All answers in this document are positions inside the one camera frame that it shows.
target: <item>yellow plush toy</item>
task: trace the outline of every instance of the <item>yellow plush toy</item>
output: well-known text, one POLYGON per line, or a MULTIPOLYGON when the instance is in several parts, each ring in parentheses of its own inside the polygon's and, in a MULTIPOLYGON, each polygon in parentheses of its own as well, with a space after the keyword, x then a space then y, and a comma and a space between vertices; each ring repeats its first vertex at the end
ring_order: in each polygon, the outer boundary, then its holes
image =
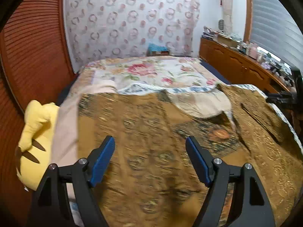
POLYGON ((49 165, 52 138, 59 107, 31 101, 24 114, 23 128, 16 149, 17 176, 28 188, 36 190, 49 165))

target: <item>wooden dresser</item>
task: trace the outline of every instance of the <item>wooden dresser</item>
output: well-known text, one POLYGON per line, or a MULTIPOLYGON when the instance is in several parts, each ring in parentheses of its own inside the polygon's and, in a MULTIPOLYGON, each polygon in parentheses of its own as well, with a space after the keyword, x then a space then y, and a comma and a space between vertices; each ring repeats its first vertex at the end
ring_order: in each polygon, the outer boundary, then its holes
POLYGON ((262 91, 289 91, 283 82, 253 58, 204 38, 200 57, 216 68, 232 84, 253 84, 262 91))

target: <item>white wall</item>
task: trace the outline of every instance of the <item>white wall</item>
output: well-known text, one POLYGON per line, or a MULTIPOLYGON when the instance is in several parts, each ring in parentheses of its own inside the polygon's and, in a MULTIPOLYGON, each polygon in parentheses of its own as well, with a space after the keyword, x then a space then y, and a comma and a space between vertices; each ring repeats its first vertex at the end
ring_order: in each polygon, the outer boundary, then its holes
POLYGON ((204 32, 203 27, 207 26, 217 30, 219 20, 223 19, 223 10, 220 1, 221 0, 200 0, 200 16, 194 29, 192 40, 193 57, 199 55, 200 38, 204 32))
POLYGON ((244 37, 246 22, 246 0, 233 0, 232 2, 232 30, 242 39, 244 37))

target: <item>floral wallpaper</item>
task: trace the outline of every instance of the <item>floral wallpaper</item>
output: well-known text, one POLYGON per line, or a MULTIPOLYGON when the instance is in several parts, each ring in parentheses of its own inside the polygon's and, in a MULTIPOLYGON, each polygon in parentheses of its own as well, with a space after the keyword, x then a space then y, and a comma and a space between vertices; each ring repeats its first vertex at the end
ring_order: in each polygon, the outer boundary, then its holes
POLYGON ((149 42, 189 55, 199 0, 65 0, 71 57, 79 66, 145 56, 149 42))

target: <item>blue cloth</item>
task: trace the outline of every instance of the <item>blue cloth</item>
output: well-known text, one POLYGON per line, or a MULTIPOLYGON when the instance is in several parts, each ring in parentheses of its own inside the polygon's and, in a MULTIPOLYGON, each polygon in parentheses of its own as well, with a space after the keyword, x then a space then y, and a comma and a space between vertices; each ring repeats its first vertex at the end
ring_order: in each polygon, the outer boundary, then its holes
POLYGON ((149 43, 147 51, 151 54, 152 51, 168 51, 168 49, 163 46, 158 46, 156 44, 149 43))

